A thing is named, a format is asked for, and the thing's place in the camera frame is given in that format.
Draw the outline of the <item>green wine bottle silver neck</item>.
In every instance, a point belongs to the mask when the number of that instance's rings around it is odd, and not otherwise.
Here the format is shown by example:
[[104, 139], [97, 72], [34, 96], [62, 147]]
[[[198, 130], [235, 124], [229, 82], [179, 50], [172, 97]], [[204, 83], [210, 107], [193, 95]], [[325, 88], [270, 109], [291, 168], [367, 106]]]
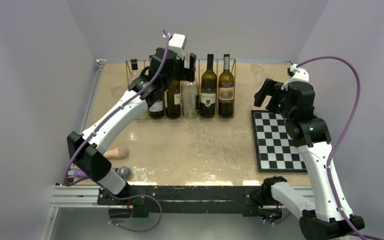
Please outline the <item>green wine bottle silver neck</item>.
[[[149, 66], [151, 66], [154, 62], [155, 72], [160, 66], [159, 60], [154, 60], [153, 55], [149, 56]], [[161, 119], [164, 116], [164, 97], [159, 98], [149, 109], [148, 115], [152, 119]]]

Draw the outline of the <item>green bottle silver foil neck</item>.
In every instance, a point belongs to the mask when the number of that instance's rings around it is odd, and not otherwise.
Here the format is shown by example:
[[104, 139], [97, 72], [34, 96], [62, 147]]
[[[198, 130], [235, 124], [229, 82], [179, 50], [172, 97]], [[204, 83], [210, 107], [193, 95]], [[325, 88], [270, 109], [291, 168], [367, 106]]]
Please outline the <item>green bottle silver foil neck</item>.
[[218, 114], [230, 118], [234, 114], [235, 77], [230, 71], [230, 55], [223, 55], [223, 71], [218, 78]]

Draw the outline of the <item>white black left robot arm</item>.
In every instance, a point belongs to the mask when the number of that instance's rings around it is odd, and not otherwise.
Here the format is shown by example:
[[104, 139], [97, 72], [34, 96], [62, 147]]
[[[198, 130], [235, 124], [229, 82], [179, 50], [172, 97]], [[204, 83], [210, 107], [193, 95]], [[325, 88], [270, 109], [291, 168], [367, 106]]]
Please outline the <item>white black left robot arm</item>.
[[100, 120], [82, 133], [72, 131], [67, 136], [70, 163], [107, 189], [110, 199], [118, 205], [128, 201], [129, 184], [103, 154], [133, 120], [167, 95], [173, 82], [195, 79], [197, 56], [191, 53], [188, 59], [188, 66], [185, 66], [184, 57], [173, 50], [157, 48], [150, 57], [150, 64]]

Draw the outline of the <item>clear glass bottle front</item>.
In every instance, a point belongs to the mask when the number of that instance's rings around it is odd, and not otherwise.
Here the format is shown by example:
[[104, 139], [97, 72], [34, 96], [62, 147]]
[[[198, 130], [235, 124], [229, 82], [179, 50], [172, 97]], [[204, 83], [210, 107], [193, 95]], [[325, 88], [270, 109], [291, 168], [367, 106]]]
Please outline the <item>clear glass bottle front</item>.
[[198, 97], [198, 81], [196, 76], [194, 82], [184, 81], [182, 84], [182, 103], [183, 116], [185, 118], [195, 118], [198, 115]]

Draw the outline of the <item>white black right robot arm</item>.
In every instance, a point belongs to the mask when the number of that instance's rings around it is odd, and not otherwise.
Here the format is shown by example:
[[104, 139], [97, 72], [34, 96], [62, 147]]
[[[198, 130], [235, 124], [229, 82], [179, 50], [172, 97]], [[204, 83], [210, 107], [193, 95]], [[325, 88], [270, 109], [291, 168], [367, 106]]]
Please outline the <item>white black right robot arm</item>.
[[314, 113], [313, 86], [306, 81], [284, 84], [268, 78], [254, 95], [254, 105], [261, 106], [266, 97], [270, 97], [266, 109], [282, 116], [286, 132], [304, 161], [314, 199], [308, 200], [285, 178], [274, 176], [263, 181], [262, 200], [284, 205], [298, 219], [307, 240], [336, 239], [362, 230], [364, 219], [353, 213], [340, 189], [328, 126]]

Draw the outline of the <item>clear liquor bottle black cap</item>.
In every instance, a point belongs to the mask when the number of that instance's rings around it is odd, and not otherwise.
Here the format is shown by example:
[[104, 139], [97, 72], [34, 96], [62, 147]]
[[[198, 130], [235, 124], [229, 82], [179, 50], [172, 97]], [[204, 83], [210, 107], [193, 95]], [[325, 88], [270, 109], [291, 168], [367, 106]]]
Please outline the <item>clear liquor bottle black cap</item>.
[[[136, 58], [132, 58], [130, 60], [131, 74], [128, 79], [128, 85], [132, 84], [133, 81], [140, 76], [141, 71], [138, 69], [138, 60]], [[136, 120], [144, 120], [147, 117], [147, 111], [142, 112], [136, 117]]]

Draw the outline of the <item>dark brown bottle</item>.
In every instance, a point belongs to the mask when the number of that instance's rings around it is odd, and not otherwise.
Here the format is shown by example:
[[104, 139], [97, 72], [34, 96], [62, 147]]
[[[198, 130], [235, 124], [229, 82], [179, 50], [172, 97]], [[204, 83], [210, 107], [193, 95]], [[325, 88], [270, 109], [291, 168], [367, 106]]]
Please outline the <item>dark brown bottle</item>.
[[170, 119], [181, 116], [181, 84], [174, 80], [165, 92], [165, 113]]

